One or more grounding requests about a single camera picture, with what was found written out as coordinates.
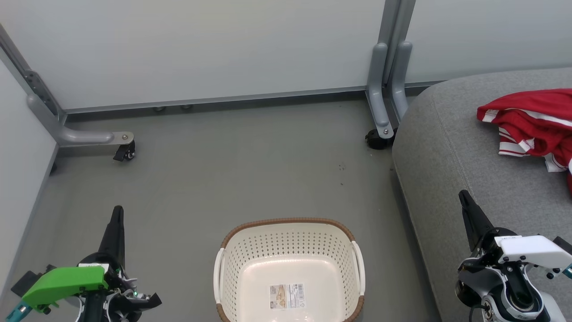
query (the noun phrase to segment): gray cushion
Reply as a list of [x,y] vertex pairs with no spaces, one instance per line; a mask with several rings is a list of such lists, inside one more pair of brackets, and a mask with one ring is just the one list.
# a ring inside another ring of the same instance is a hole
[[[560,235],[572,243],[566,173],[548,173],[543,158],[498,155],[498,127],[476,119],[479,106],[501,96],[550,88],[572,88],[572,68],[446,81],[421,93],[399,126],[395,167],[444,322],[468,316],[454,292],[456,269],[470,254],[457,196],[461,189],[470,191],[495,226],[549,239]],[[539,269],[530,275],[572,318],[572,281],[548,280]]]

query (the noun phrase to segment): red shirt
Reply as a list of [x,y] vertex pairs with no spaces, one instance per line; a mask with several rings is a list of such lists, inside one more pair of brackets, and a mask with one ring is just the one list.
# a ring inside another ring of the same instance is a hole
[[479,107],[476,117],[499,126],[499,154],[544,156],[549,172],[568,169],[572,193],[572,89],[503,96]]

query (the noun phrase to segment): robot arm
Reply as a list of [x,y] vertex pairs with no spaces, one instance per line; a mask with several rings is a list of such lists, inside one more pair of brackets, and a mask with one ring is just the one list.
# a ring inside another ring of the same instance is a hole
[[554,299],[529,280],[532,268],[547,278],[561,274],[572,278],[572,246],[557,237],[523,237],[493,227],[470,194],[459,193],[471,257],[458,269],[457,297],[465,305],[482,308],[485,321],[565,322]]
[[6,318],[19,322],[33,309],[51,312],[56,301],[76,297],[76,322],[137,322],[143,311],[161,305],[157,294],[137,292],[136,278],[125,273],[125,228],[123,208],[116,206],[105,229],[98,252],[84,258],[77,267],[56,268],[46,273],[27,272],[12,288],[22,298]]

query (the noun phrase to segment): gray floor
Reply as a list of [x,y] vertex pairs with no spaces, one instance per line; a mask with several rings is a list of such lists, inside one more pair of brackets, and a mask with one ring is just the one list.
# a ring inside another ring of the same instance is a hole
[[[363,252],[359,321],[438,320],[395,189],[391,151],[364,143],[373,124],[361,96],[118,113],[68,126],[133,131],[137,157],[119,163],[75,150],[58,158],[15,279],[48,263],[74,266],[96,251],[113,206],[123,205],[127,271],[140,279],[140,292],[163,300],[141,321],[215,322],[212,270],[231,229],[259,219],[326,217],[344,223]],[[8,294],[1,313],[17,300]],[[27,320],[74,321],[75,309],[61,304]]]

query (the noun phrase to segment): laundry basket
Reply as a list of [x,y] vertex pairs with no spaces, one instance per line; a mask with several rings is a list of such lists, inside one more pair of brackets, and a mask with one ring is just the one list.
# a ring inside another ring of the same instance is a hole
[[366,276],[352,233],[320,218],[245,223],[223,240],[214,299],[224,322],[351,322]]

